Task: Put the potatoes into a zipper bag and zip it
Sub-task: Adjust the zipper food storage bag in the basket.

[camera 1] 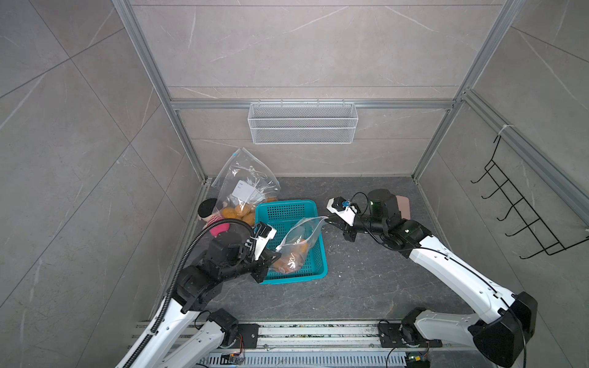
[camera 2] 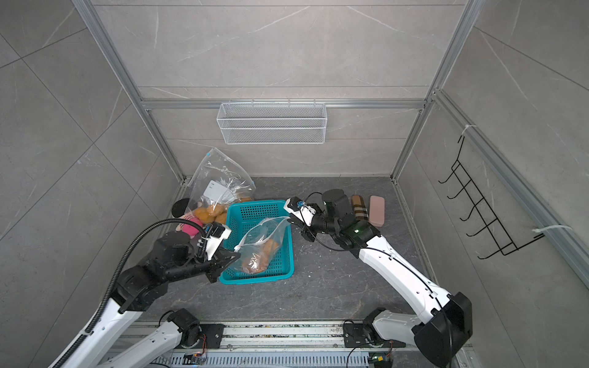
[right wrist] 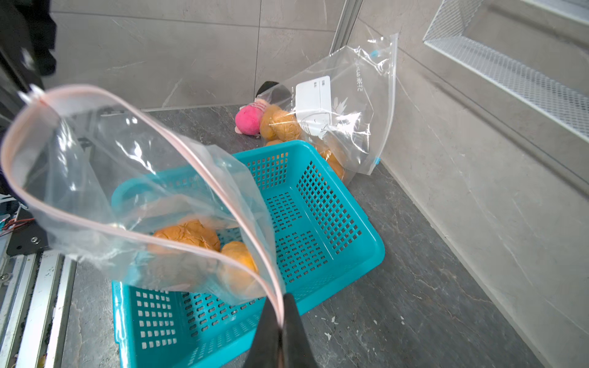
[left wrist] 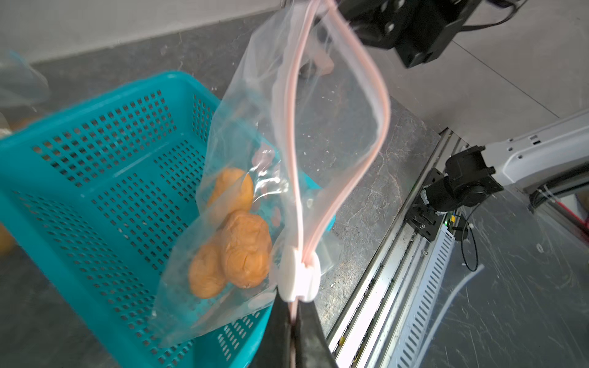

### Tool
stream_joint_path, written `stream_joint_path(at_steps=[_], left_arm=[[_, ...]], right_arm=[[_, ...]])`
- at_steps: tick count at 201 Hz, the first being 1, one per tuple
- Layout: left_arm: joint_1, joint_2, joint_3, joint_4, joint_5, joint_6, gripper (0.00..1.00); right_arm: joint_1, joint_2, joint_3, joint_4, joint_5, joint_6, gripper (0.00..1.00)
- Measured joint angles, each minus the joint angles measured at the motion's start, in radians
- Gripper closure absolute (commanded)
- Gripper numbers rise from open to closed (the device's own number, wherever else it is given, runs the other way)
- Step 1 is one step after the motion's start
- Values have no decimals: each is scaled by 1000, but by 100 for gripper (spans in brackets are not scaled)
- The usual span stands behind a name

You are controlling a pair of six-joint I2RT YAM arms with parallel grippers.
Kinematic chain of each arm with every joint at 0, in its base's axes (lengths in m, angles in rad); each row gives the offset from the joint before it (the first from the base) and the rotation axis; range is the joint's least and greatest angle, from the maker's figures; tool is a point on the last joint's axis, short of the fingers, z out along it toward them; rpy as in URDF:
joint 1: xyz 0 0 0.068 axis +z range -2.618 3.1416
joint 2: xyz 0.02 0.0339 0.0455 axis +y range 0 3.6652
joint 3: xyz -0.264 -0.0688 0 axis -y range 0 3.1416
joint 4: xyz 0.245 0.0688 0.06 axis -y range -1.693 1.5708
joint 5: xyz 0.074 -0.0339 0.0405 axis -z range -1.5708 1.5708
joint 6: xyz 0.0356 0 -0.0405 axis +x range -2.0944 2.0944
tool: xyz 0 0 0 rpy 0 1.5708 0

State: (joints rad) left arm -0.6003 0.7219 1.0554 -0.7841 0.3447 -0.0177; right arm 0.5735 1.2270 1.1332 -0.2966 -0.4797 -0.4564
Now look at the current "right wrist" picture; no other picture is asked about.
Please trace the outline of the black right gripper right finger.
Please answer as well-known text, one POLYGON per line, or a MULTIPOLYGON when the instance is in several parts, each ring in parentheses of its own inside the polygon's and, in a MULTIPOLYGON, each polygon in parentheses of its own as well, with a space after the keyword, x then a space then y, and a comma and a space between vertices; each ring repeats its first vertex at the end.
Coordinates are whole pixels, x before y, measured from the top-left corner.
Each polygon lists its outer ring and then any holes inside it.
POLYGON ((292 294, 285 294, 285 317, 282 328, 282 359, 286 368, 319 368, 292 294))

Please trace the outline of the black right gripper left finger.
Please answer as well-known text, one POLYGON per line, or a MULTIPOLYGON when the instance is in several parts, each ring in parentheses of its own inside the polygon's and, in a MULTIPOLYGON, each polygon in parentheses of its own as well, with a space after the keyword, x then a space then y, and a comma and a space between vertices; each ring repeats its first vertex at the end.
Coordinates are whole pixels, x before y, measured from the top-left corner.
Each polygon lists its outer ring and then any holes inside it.
POLYGON ((277 368, 279 367, 279 351, 281 330, 275 310, 266 300, 257 326, 252 346, 248 352, 243 368, 277 368))

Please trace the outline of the pink dotted clear bag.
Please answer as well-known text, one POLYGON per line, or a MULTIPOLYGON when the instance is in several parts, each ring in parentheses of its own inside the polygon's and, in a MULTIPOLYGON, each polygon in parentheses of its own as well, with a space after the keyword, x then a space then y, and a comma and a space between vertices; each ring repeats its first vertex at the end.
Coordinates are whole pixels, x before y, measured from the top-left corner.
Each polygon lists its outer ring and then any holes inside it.
POLYGON ((271 216, 245 164, 99 87, 31 86, 20 98, 2 172, 52 248, 139 288, 205 292, 234 305, 267 297, 283 321, 271 216), (153 236, 190 220, 237 230, 256 270, 153 236))

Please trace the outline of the yellow potato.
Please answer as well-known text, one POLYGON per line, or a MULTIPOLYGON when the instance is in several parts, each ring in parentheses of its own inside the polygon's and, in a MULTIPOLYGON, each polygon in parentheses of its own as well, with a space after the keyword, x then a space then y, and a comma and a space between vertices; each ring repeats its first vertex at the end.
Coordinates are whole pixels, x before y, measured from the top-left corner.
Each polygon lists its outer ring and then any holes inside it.
POLYGON ((344 167, 342 167, 340 162, 337 160, 334 153, 332 153, 331 150, 329 150, 329 149, 320 148, 320 147, 317 148, 317 151, 325 159, 325 161, 328 163, 328 165, 332 168, 332 170, 335 172, 336 176, 343 182, 345 180, 346 170, 344 167))

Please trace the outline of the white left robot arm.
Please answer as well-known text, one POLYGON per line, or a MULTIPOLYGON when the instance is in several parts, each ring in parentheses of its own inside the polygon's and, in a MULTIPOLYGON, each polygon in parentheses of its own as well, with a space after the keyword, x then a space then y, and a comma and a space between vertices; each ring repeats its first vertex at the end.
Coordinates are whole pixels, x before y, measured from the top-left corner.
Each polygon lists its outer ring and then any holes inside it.
POLYGON ((1 0, 1 128, 24 106, 18 95, 53 75, 57 26, 50 0, 1 0))

